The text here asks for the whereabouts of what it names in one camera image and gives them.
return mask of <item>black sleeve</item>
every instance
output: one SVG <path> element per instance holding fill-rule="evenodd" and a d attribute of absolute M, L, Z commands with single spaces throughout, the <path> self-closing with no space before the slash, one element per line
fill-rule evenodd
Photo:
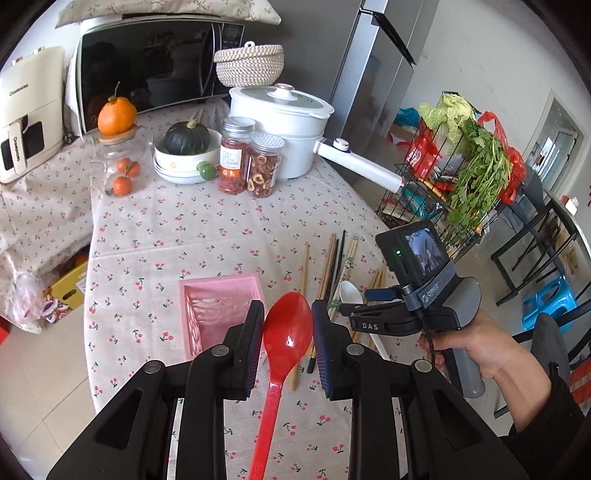
<path fill-rule="evenodd" d="M 564 380 L 551 378 L 550 397 L 537 417 L 520 433 L 511 428 L 503 442 L 531 480 L 543 479 L 574 439 L 584 416 Z"/>

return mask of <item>camera screen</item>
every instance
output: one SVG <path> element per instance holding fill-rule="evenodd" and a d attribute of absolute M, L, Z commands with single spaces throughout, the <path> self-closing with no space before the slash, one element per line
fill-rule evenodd
<path fill-rule="evenodd" d="M 445 263 L 445 255 L 441 252 L 429 228 L 413 232 L 405 237 L 424 276 L 430 276 Z"/>

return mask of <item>woven basket with lid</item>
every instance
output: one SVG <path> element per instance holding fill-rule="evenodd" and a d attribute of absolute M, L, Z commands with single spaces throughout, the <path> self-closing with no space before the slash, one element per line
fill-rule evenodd
<path fill-rule="evenodd" d="M 268 86 L 275 83 L 284 65 L 281 45 L 255 45 L 216 52 L 217 77 L 226 87 Z"/>

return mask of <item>doorway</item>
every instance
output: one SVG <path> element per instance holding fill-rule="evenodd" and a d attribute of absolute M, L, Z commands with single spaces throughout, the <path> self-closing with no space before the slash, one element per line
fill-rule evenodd
<path fill-rule="evenodd" d="M 571 160 L 574 161 L 583 135 L 566 108 L 551 93 L 550 107 L 544 111 L 536 141 L 527 157 L 527 164 L 537 172 L 547 192 L 556 193 Z"/>

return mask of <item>glass jar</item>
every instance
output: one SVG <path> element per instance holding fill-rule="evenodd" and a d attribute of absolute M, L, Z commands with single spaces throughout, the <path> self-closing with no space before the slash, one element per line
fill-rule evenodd
<path fill-rule="evenodd" d="M 254 131 L 255 121 L 251 118 L 229 116 L 223 121 L 217 181 L 221 192 L 236 195 L 246 190 L 246 171 Z"/>
<path fill-rule="evenodd" d="M 274 190 L 285 140 L 277 135 L 256 133 L 246 176 L 246 187 L 254 198 L 266 198 Z"/>
<path fill-rule="evenodd" d="M 154 139 L 148 127 L 132 127 L 128 132 L 105 137 L 98 130 L 85 137 L 95 158 L 91 160 L 93 189 L 121 197 L 133 194 L 149 184 L 152 172 Z"/>

